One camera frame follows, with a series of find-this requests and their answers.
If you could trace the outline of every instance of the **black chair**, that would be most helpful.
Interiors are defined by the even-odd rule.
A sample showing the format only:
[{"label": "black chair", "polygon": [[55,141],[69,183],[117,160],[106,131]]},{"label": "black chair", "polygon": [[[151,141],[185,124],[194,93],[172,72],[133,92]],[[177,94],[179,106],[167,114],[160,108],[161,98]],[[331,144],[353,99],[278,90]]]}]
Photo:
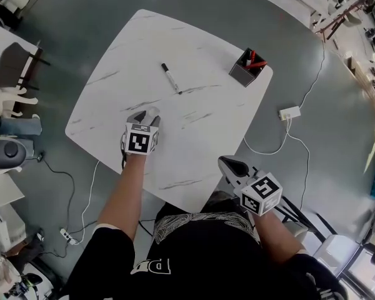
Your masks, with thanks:
[{"label": "black chair", "polygon": [[0,88],[22,86],[39,90],[28,84],[29,79],[21,77],[29,58],[50,66],[50,63],[26,51],[19,43],[12,43],[0,56]]}]

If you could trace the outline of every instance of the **electrical outlet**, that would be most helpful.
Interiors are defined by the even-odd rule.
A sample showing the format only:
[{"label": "electrical outlet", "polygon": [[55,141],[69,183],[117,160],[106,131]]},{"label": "electrical outlet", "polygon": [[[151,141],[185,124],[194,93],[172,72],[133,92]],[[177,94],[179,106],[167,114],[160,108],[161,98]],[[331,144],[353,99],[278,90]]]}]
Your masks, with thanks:
[{"label": "electrical outlet", "polygon": [[77,243],[77,241],[64,228],[60,230],[60,233],[65,238],[67,243],[72,245],[75,245]]},{"label": "electrical outlet", "polygon": [[300,108],[298,106],[283,109],[283,110],[280,110],[279,112],[279,118],[282,121],[286,119],[293,119],[295,117],[299,117],[300,115],[301,115]]}]

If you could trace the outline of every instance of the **concrete floor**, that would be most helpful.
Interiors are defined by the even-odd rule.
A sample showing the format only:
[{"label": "concrete floor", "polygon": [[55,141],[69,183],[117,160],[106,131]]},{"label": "concrete floor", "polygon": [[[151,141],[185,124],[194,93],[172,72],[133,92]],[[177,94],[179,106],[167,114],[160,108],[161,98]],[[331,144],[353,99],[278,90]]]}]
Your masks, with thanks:
[{"label": "concrete floor", "polygon": [[[184,21],[241,49],[252,46],[267,59],[274,76],[246,134],[258,151],[278,148],[284,127],[277,112],[301,103],[323,57],[320,40],[266,0],[37,1],[24,15],[17,34],[32,43],[41,40],[44,58],[52,66],[38,68],[34,84],[41,90],[28,93],[35,94],[39,104],[23,111],[26,116],[38,113],[42,120],[43,133],[36,138],[36,152],[45,150],[52,168],[67,171],[75,178],[70,231],[81,228],[81,213],[88,202],[96,160],[69,140],[64,130],[96,64],[138,9]],[[326,51],[319,81],[307,97],[302,116],[293,122],[291,134],[302,138],[311,151],[304,208],[321,213],[338,232],[358,238],[375,206],[368,198],[375,170],[375,112],[337,55]],[[291,139],[285,146],[277,155],[259,156],[242,144],[237,153],[251,156],[259,168],[271,171],[284,187],[284,194],[299,205],[307,153]],[[26,196],[14,203],[17,212],[30,226],[44,229],[48,251],[55,249],[63,254],[65,240],[59,228],[66,226],[70,180],[52,174],[36,161],[11,176]],[[97,218],[117,177],[99,165],[85,223]],[[161,203],[145,193],[142,219],[152,219]],[[87,229],[86,242],[92,229]],[[149,236],[139,230],[135,241],[137,258],[144,256],[149,242]],[[45,255],[44,260],[66,278],[82,251],[79,246],[69,247],[66,259]]]}]

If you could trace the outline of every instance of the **pen holder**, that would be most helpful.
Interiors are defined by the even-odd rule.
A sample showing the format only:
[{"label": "pen holder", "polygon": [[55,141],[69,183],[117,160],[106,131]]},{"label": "pen holder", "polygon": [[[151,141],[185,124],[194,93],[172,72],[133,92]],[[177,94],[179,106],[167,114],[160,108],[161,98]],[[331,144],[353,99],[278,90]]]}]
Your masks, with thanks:
[{"label": "pen holder", "polygon": [[[250,48],[247,48],[229,72],[229,75],[235,78],[244,87],[247,87],[254,80],[256,80],[256,78],[259,76],[261,71],[266,66],[265,64],[260,67],[252,67],[251,69],[245,69],[244,67],[246,66],[246,60],[250,60],[251,52],[252,50]],[[258,54],[256,54],[253,63],[260,63],[263,61],[264,59],[260,57]]]}]

